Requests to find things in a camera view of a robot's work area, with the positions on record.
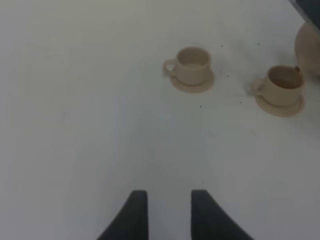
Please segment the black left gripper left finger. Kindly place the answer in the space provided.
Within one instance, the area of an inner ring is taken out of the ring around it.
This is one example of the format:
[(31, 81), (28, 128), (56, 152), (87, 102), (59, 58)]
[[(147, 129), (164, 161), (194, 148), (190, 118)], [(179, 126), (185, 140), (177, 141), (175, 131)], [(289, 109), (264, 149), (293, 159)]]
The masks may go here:
[(130, 193), (122, 209), (98, 237), (99, 240), (147, 240), (149, 238), (148, 194)]

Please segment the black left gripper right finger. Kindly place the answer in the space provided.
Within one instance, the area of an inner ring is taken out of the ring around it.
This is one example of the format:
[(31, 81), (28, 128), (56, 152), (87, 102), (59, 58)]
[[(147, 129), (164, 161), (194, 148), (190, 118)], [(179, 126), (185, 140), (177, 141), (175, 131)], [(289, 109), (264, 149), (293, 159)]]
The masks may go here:
[(191, 191), (191, 238), (193, 240), (251, 240), (206, 190)]

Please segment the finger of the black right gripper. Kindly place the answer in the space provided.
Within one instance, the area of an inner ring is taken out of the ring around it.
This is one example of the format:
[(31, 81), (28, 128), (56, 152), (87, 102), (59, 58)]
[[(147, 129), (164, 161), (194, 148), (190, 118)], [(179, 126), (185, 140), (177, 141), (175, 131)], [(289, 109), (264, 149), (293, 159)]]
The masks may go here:
[(295, 10), (315, 31), (320, 32), (320, 0), (289, 0)]

